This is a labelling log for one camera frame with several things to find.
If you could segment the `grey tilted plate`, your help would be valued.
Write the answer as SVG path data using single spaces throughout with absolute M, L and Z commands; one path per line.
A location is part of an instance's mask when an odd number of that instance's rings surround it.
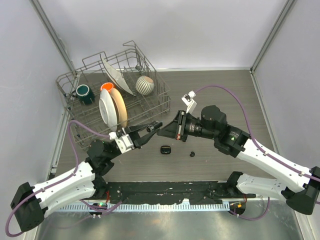
M 133 78 L 129 75 L 129 73 L 116 70 L 107 62 L 106 58 L 102 57 L 102 55 L 100 55 L 100 60 L 102 61 L 106 74 L 115 84 L 116 88 L 130 94 L 133 97 L 136 97 L 137 94 L 135 93 L 133 87 Z

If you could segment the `glossy black charging case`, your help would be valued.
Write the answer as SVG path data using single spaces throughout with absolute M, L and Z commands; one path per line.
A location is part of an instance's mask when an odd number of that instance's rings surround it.
M 160 147 L 160 153 L 163 155 L 169 155 L 172 152 L 172 148 L 169 145 L 163 145 Z

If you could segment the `dusty black oval case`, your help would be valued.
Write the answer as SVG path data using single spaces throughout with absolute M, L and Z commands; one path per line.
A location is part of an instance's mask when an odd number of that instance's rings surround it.
M 148 133 L 154 132 L 158 129 L 160 129 L 163 125 L 162 121 L 153 121 L 149 125 L 147 125 L 146 130 Z

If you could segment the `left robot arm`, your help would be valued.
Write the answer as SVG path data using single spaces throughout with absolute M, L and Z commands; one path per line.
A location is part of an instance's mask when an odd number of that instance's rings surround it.
M 113 159 L 129 151 L 140 149 L 157 133 L 163 125 L 161 121 L 129 126 L 108 134 L 96 133 L 99 139 L 93 140 L 87 150 L 85 161 L 75 160 L 75 167 L 57 177 L 35 185 L 21 184 L 12 201 L 10 213 L 5 224 L 9 237 L 9 225 L 15 218 L 22 233 L 40 225 L 45 218 L 74 201 L 87 198 L 102 199 L 107 192 L 103 179 L 114 166 Z

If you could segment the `striped ceramic bowl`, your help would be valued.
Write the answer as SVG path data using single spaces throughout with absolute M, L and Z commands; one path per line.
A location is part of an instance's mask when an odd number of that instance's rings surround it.
M 143 75 L 137 79 L 135 89 L 138 93 L 147 96 L 155 89 L 155 83 L 150 77 Z

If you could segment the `dark green mug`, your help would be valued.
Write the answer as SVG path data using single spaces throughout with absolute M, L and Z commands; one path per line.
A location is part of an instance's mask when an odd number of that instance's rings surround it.
M 86 84 L 79 85 L 71 95 L 78 99 L 78 101 L 85 106 L 91 105 L 95 102 L 95 94 L 93 90 Z

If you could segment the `beige round plate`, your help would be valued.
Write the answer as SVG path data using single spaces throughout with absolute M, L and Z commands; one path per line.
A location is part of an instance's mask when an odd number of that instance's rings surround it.
M 121 93 L 116 88 L 113 88 L 109 94 L 115 103 L 117 119 L 118 119 L 117 121 L 121 127 L 125 128 L 128 124 L 128 113 L 127 113 L 127 108 L 126 108 L 124 99 Z

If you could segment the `orange cup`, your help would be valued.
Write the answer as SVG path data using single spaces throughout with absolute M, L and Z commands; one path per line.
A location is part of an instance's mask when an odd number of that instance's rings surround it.
M 105 82 L 100 86 L 100 91 L 106 90 L 110 92 L 114 88 L 115 88 L 115 85 L 112 82 Z

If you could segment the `white round plate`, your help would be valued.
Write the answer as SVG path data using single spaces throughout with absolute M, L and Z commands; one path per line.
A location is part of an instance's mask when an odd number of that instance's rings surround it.
M 111 131 L 116 131 L 118 127 L 118 118 L 113 99 L 106 89 L 100 92 L 99 111 L 103 122 Z

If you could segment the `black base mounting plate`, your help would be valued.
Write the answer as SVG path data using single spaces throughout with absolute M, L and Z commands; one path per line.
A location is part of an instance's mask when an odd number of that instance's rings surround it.
M 190 204 L 220 204 L 223 199 L 244 198 L 246 194 L 227 182 L 218 181 L 158 181 L 108 182 L 95 196 L 112 204 L 121 201 L 129 205 L 173 205 L 184 199 Z

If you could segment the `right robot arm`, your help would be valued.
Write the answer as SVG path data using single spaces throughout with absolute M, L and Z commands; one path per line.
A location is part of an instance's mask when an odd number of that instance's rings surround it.
M 188 136 L 214 142 L 221 153 L 248 162 L 273 178 L 233 172 L 226 193 L 233 198 L 254 194 L 284 201 L 293 210 L 311 215 L 320 193 L 320 169 L 292 162 L 260 144 L 249 133 L 227 123 L 227 116 L 215 105 L 206 106 L 196 118 L 183 110 L 157 135 L 185 142 Z

